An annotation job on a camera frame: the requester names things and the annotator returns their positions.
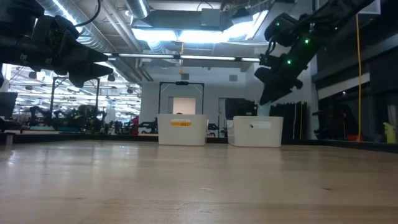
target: yellow bottle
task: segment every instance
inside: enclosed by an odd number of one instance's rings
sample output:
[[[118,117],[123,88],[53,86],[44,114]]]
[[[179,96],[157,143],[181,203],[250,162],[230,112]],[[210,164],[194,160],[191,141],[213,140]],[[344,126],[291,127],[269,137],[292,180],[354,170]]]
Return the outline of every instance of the yellow bottle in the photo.
[[[384,130],[386,131],[387,143],[389,144],[397,143],[396,128],[389,123],[383,123],[383,124],[384,124]]]

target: cable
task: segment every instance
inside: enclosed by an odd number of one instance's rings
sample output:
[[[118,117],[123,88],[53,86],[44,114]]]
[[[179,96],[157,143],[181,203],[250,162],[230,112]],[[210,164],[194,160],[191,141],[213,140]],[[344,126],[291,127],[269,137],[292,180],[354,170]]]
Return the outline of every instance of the cable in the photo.
[[[361,42],[359,38],[359,17],[356,15],[356,45],[358,48],[358,70],[359,70],[359,93],[358,93],[358,141],[361,141],[362,128],[362,61],[361,61]]]
[[[212,6],[210,3],[206,2],[206,1],[201,1],[201,2],[199,3],[198,7],[197,7],[197,11],[199,11],[199,6],[200,6],[202,3],[206,3],[206,4],[209,5],[212,9],[214,9],[213,6]]]
[[[86,22],[76,24],[75,27],[85,26],[85,25],[93,22],[98,17],[98,15],[100,14],[100,11],[101,11],[101,0],[97,0],[97,1],[98,1],[98,7],[97,7],[97,11],[95,12],[94,16],[91,19],[87,20]]]

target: metal frame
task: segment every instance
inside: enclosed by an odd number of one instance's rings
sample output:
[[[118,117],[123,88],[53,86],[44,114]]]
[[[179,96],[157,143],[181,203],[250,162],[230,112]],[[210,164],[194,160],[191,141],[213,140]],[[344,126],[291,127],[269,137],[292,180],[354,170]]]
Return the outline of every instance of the metal frame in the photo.
[[[160,82],[159,83],[159,105],[158,105],[158,114],[160,114],[160,96],[162,94],[162,85],[163,84],[175,84],[178,85],[178,82]],[[204,114],[204,107],[205,107],[205,84],[204,83],[188,83],[188,85],[201,85],[202,92],[201,92],[201,113]]]
[[[66,80],[68,78],[65,77],[53,77],[52,78],[52,89],[51,89],[51,102],[50,102],[50,112],[52,114],[53,111],[53,105],[54,105],[54,94],[55,94],[55,89],[58,86],[55,86],[56,83],[55,81],[58,79]],[[97,88],[96,88],[96,98],[95,98],[95,109],[98,110],[98,95],[100,95],[100,79],[97,78]]]

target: vertical pole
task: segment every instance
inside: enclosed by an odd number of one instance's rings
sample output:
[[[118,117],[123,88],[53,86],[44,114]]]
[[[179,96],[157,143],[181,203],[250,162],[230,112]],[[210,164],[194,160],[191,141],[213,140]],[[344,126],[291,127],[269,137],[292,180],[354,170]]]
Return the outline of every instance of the vertical pole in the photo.
[[[203,87],[203,91],[201,92],[201,113],[204,113],[204,107],[205,107],[205,84],[202,83],[201,86]]]
[[[4,83],[5,79],[6,78],[2,74],[2,63],[0,63],[0,88],[2,87],[2,84]]]
[[[160,82],[159,83],[159,105],[158,105],[158,112],[157,112],[157,114],[160,114],[160,94],[162,93],[162,84],[163,84],[163,82]]]
[[[97,78],[97,93],[95,98],[95,110],[98,111],[98,96],[100,95],[100,79]]]
[[[54,106],[54,93],[55,93],[55,81],[58,77],[52,78],[52,89],[51,89],[51,102],[50,102],[50,113],[52,114],[53,106]]]

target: yellow cable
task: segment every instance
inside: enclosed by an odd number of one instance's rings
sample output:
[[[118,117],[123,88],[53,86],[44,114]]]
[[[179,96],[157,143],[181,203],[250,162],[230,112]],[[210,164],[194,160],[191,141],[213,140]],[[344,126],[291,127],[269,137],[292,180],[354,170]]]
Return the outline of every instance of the yellow cable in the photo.
[[[362,62],[361,62],[361,44],[359,38],[359,17],[356,15],[356,44],[358,48],[358,67],[359,67],[359,94],[358,94],[358,141],[361,141],[362,128]]]

